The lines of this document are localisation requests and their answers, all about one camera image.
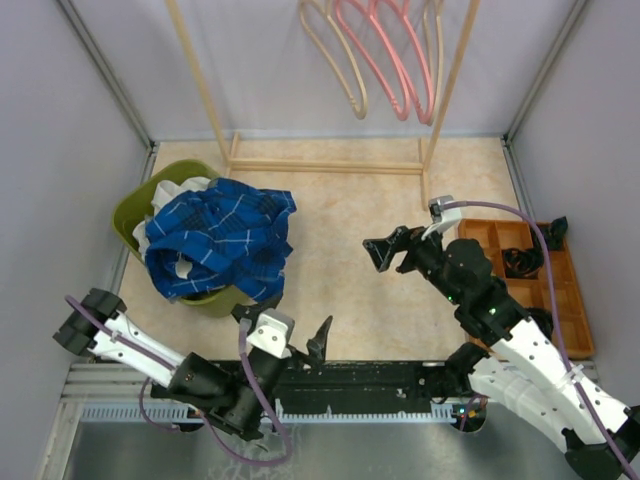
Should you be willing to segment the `blue plaid shirt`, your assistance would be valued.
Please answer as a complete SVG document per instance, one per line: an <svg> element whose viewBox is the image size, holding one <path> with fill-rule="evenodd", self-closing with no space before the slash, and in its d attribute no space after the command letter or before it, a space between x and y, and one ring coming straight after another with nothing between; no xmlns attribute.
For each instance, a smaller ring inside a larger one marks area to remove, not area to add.
<svg viewBox="0 0 640 480"><path fill-rule="evenodd" d="M288 190L222 177L177 195L145 225L144 264L154 287L166 299L230 286L257 302L281 294L296 211Z"/></svg>

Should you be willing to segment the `light wooden hanger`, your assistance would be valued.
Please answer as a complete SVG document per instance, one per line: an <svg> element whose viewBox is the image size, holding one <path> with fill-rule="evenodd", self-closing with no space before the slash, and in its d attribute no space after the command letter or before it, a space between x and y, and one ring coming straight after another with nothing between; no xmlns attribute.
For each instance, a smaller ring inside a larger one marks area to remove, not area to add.
<svg viewBox="0 0 640 480"><path fill-rule="evenodd" d="M433 84L433 107L428 126L435 123L438 114L441 95L443 93L444 75L444 35L442 27L443 1L426 1L423 9L422 26L427 47L429 72Z"/></svg>

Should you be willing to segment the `white shirt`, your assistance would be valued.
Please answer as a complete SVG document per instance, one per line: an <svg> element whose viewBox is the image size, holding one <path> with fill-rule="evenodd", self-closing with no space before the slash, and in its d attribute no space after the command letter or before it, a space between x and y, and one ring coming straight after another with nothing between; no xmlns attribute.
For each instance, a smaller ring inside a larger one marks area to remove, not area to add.
<svg viewBox="0 0 640 480"><path fill-rule="evenodd" d="M149 202L149 206L152 207L154 215L144 215L143 220L140 221L133 228L133 238L137 243L137 252L141 255L143 263L145 263L146 250L153 243L146 235L146 225L154 220L155 215L161 212L166 205L174 201L176 197L184 194L188 191L201 192L209 188L211 178L204 176L194 176L187 178L182 183L178 184L171 180L161 180L153 191L152 199ZM177 253L177 260L173 267L175 276L182 280L187 280L189 274L193 270L193 261L187 260L185 254L182 252Z"/></svg>

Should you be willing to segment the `wooden hanger with blue shirt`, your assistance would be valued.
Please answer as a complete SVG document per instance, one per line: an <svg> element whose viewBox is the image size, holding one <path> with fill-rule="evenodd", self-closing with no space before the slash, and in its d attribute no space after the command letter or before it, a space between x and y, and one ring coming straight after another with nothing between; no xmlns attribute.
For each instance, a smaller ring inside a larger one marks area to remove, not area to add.
<svg viewBox="0 0 640 480"><path fill-rule="evenodd" d="M369 107L367 89L354 52L338 26L335 6L335 1L299 1L299 20L332 70L353 115L363 120Z"/></svg>

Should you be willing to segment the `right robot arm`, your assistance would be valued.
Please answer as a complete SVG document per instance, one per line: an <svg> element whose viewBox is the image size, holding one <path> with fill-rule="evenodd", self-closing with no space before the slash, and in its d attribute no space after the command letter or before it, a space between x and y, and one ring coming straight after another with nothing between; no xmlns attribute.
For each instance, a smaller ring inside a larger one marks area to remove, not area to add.
<svg viewBox="0 0 640 480"><path fill-rule="evenodd" d="M480 345L467 342L453 355L448 387L503 405L545 435L583 479L633 478L639 453L639 409L607 394L561 352L530 313L492 272L475 239L442 243L431 228L397 228L363 242L375 268L386 271L405 255L398 272L419 272L456 309L454 316Z"/></svg>

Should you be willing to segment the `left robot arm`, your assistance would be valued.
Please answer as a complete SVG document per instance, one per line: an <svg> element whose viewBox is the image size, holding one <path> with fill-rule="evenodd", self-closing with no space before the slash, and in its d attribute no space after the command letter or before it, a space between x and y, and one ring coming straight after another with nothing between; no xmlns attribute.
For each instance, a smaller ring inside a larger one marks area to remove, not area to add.
<svg viewBox="0 0 640 480"><path fill-rule="evenodd" d="M333 322L327 317L300 351L290 342L294 320L277 309L279 296L237 304L231 315L239 328L240 368L233 371L153 339L111 292L93 288L82 300L65 300L72 312L53 338L66 351L127 365L154 384L157 397L192 407L213 427L244 440L260 438L262 418L280 425L273 391L281 375L288 368L314 369L325 362Z"/></svg>

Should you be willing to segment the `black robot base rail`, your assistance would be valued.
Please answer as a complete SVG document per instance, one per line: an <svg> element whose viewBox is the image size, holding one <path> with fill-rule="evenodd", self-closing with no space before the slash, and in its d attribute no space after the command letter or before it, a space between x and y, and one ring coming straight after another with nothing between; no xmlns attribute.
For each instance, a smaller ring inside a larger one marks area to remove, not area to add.
<svg viewBox="0 0 640 480"><path fill-rule="evenodd" d="M91 402L83 409L84 422L133 423L149 419L182 432L195 431L205 421L243 440L255 440L271 421L241 380L237 361L221 361L218 368L232 375L229 405L203 405L152 386L150 398L118 404ZM317 368L289 368L275 374L257 370L259 383L281 423L442 423L464 433L484 426L487 403L476 400L468 383L443 362L327 362Z"/></svg>

